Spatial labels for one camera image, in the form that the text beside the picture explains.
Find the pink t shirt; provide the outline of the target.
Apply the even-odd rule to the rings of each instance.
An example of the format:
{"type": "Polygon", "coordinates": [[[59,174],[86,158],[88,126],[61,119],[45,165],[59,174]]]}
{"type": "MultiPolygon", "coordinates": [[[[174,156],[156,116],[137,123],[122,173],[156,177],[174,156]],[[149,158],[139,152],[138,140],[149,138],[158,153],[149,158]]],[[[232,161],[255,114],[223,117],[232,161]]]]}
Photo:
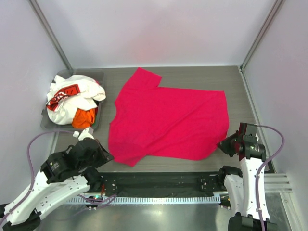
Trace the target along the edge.
{"type": "Polygon", "coordinates": [[[148,155],[188,160],[209,157],[226,138],[226,94],[161,87],[161,77],[138,68],[115,101],[108,148],[116,162],[136,165],[148,155]]]}

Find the white t shirt red print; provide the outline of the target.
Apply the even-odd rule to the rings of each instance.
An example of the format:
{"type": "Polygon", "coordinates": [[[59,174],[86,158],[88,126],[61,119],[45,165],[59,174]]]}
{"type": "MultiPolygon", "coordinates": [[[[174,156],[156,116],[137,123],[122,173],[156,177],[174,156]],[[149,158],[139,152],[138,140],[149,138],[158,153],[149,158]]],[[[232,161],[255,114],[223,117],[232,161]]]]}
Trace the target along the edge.
{"type": "Polygon", "coordinates": [[[47,113],[57,125],[72,125],[77,109],[98,109],[98,103],[106,99],[101,84],[85,75],[64,78],[56,75],[47,94],[47,113]]]}

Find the clear plastic bin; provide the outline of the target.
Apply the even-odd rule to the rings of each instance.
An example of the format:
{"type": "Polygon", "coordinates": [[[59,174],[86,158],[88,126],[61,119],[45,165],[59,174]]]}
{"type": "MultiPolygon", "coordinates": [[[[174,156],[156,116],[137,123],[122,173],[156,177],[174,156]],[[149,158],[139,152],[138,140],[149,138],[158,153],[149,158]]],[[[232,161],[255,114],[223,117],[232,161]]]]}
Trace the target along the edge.
{"type": "MultiPolygon", "coordinates": [[[[90,77],[92,79],[97,80],[101,84],[101,86],[103,87],[103,74],[99,73],[97,71],[90,71],[90,72],[84,72],[84,73],[82,73],[82,72],[74,72],[73,74],[70,74],[67,71],[60,71],[58,73],[58,75],[60,75],[60,76],[62,76],[64,78],[69,78],[72,75],[85,75],[85,76],[88,76],[88,77],[90,77]]],[[[99,120],[99,117],[100,117],[99,116],[99,112],[101,110],[101,105],[102,105],[103,101],[98,103],[98,112],[97,112],[97,115],[96,115],[96,119],[97,120],[99,120]]],[[[53,129],[58,129],[58,128],[67,129],[67,130],[75,129],[74,127],[72,127],[72,125],[57,125],[57,124],[53,123],[49,119],[49,117],[48,117],[48,113],[47,113],[47,108],[46,107],[42,111],[42,120],[41,120],[40,126],[41,126],[41,128],[43,130],[53,130],[53,129]]]]}

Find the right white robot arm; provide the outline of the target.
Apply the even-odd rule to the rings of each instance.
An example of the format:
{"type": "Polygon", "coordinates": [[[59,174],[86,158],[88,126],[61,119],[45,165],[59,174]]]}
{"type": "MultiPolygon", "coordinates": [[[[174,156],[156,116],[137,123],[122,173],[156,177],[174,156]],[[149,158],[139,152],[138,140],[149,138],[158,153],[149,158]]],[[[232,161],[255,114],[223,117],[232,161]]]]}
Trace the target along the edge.
{"type": "Polygon", "coordinates": [[[240,123],[239,129],[217,144],[225,154],[238,155],[240,168],[223,166],[219,170],[217,185],[227,190],[233,216],[230,231],[276,231],[268,213],[264,175],[266,148],[258,143],[257,125],[240,123]]]}

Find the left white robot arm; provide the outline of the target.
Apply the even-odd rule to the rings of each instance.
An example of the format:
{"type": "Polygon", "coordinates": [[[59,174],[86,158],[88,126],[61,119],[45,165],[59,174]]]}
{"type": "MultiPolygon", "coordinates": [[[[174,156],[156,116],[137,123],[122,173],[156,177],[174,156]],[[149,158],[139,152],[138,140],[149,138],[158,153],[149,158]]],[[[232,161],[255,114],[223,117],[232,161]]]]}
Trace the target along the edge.
{"type": "Polygon", "coordinates": [[[98,168],[113,160],[101,144],[86,138],[51,154],[14,201],[0,206],[5,231],[33,231],[52,211],[82,193],[103,186],[98,168]]]}

